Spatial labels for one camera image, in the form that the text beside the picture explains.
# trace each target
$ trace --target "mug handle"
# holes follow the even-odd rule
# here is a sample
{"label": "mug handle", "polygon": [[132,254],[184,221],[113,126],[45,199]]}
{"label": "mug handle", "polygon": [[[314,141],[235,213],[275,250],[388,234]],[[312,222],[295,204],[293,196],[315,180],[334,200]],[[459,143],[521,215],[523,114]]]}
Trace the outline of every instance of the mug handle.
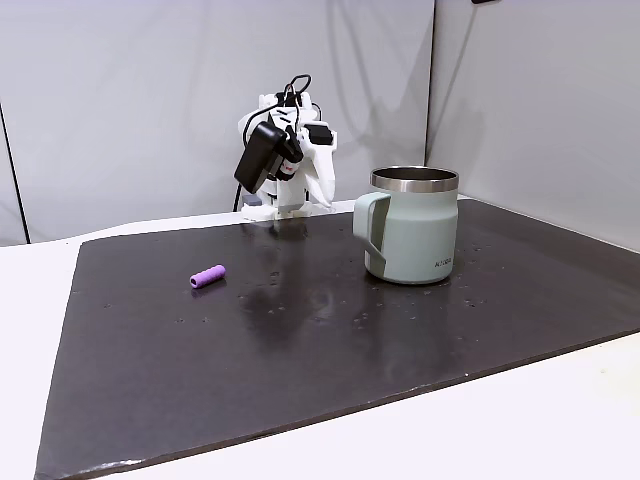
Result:
{"label": "mug handle", "polygon": [[389,211],[389,204],[391,202],[391,195],[388,193],[368,193],[356,200],[355,206],[353,207],[353,236],[364,244],[364,248],[369,252],[369,255],[379,260],[384,260],[384,256],[371,241],[372,229],[371,222],[369,222],[369,210],[372,205],[376,208],[376,203],[383,200],[387,202],[385,212],[386,218],[386,213]]}

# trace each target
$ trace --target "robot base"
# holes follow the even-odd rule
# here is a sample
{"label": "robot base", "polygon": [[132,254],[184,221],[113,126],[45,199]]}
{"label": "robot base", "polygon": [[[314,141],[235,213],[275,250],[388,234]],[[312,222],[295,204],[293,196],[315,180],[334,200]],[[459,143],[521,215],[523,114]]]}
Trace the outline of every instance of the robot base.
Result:
{"label": "robot base", "polygon": [[264,222],[268,220],[280,220],[283,218],[299,218],[299,217],[311,217],[315,215],[326,215],[333,213],[333,207],[325,207],[317,203],[305,202],[299,210],[292,210],[290,212],[279,212],[276,207],[271,205],[259,205],[249,206],[244,205],[242,207],[242,216],[251,220],[252,222]]}

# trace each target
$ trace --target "white table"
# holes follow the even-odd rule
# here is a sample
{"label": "white table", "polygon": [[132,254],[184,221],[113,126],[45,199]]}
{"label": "white table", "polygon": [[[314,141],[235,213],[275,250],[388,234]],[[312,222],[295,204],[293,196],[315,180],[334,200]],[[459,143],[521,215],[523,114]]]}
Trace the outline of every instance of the white table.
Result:
{"label": "white table", "polygon": [[[352,209],[336,204],[338,213]],[[0,248],[0,478],[33,478],[80,244],[241,222],[237,213],[157,220]],[[639,437],[635,335],[116,478],[637,479]]]}

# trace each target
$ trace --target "wire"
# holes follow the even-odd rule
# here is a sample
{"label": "wire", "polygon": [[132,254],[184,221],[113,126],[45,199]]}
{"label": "wire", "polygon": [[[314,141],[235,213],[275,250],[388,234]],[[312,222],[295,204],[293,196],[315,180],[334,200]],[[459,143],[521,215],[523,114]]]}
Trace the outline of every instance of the wire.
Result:
{"label": "wire", "polygon": [[[287,85],[287,88],[291,87],[291,91],[293,92],[293,104],[296,106],[296,123],[295,130],[293,131],[296,135],[298,134],[298,123],[300,122],[300,105],[298,105],[298,94],[296,94],[296,87],[293,84]],[[284,96],[287,97],[287,89],[284,90]]]}
{"label": "wire", "polygon": [[18,208],[20,210],[20,219],[22,220],[22,229],[24,230],[24,239],[27,244],[31,243],[29,237],[29,227],[27,226],[27,217],[24,213],[24,207],[22,206],[22,196],[20,195],[20,188],[18,187],[18,176],[16,175],[16,167],[13,163],[13,155],[11,154],[11,146],[9,145],[9,135],[7,134],[7,124],[4,121],[4,113],[2,112],[2,105],[0,104],[0,124],[2,124],[2,132],[4,133],[4,140],[7,146],[7,155],[9,156],[9,166],[11,167],[11,174],[13,175],[13,185],[16,189],[16,198],[18,199]]}
{"label": "wire", "polygon": [[[301,93],[305,92],[307,90],[307,88],[309,88],[309,85],[311,85],[311,75],[309,74],[302,74],[302,75],[296,75],[295,77],[293,77],[293,79],[288,83],[288,85],[293,85],[296,80],[300,80],[301,78],[306,78],[307,79],[307,83],[305,84],[304,87],[302,87],[300,90],[298,90],[298,95],[300,95]],[[268,112],[269,110],[273,110],[274,108],[278,108],[278,107],[283,107],[284,104],[287,103],[287,96],[284,95],[284,98],[282,99],[281,102],[276,103],[275,105],[272,105],[270,107],[264,108],[260,111],[257,111],[256,113],[254,113],[253,115],[251,115],[249,117],[249,120],[247,121],[247,124],[244,126],[244,132],[242,133],[242,140],[244,142],[244,146],[247,146],[247,132],[249,131],[249,125],[251,125],[251,122],[253,121],[254,118],[256,118],[259,115],[262,115],[263,113]]]}
{"label": "wire", "polygon": [[318,113],[320,113],[320,118],[318,120],[322,121],[322,109],[320,108],[320,105],[318,105],[315,102],[311,102],[311,105],[313,105],[314,107],[316,107],[318,109]]}
{"label": "wire", "polygon": [[236,200],[233,202],[233,211],[238,211],[238,201],[240,200],[240,191],[242,190],[242,185],[238,184],[238,188],[236,190]]}

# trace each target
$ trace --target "white wall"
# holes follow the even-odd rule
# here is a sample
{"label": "white wall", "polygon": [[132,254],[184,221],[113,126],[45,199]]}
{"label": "white wall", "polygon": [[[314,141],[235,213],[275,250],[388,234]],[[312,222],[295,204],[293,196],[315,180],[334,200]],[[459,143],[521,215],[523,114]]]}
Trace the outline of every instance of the white wall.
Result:
{"label": "white wall", "polygon": [[0,123],[0,247],[23,243],[25,243],[24,229],[7,154],[6,139]]}
{"label": "white wall", "polygon": [[423,162],[432,0],[0,0],[0,95],[33,240],[228,211],[236,125],[311,73],[337,199]]}
{"label": "white wall", "polygon": [[429,165],[459,171],[468,195],[640,249],[640,2],[436,12]]}

